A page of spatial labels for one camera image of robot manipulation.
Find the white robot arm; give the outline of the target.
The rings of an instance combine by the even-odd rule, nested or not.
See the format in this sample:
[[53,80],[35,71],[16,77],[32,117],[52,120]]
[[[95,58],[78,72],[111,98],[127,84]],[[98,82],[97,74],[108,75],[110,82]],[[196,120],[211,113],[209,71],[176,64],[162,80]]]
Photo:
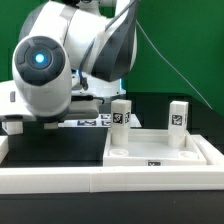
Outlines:
[[78,92],[89,75],[125,77],[136,57],[138,0],[54,0],[25,20],[0,83],[0,121],[94,119],[101,97]]

